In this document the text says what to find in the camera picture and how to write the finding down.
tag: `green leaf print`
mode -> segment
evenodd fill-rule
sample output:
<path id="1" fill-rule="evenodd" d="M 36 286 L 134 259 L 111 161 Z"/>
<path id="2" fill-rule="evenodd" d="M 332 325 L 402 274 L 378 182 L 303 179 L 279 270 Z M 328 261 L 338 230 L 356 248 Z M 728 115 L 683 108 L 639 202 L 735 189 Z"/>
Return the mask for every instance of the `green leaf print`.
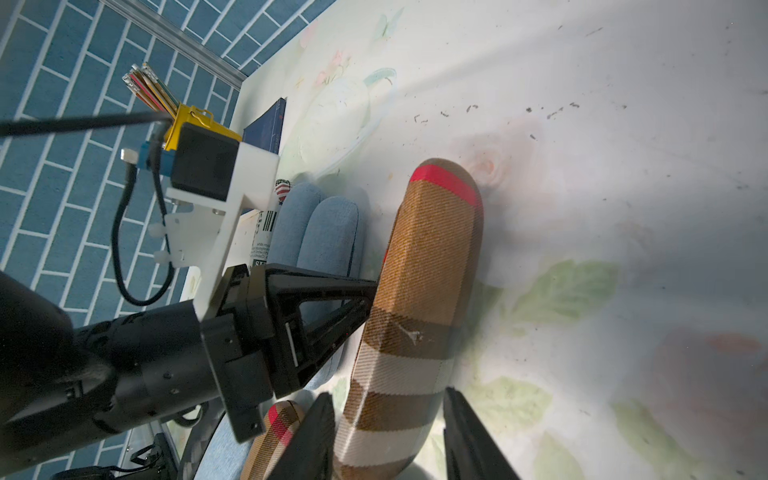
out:
<path id="1" fill-rule="evenodd" d="M 566 260 L 536 279 L 509 313 L 513 323 L 574 323 L 608 302 L 616 290 L 612 263 Z"/>
<path id="2" fill-rule="evenodd" d="M 482 424 L 496 435 L 517 432 L 544 418 L 552 395 L 533 383 L 502 376 L 463 391 Z"/>
<path id="3" fill-rule="evenodd" d="M 541 439 L 533 469 L 536 480 L 584 480 L 576 458 L 548 433 Z"/>

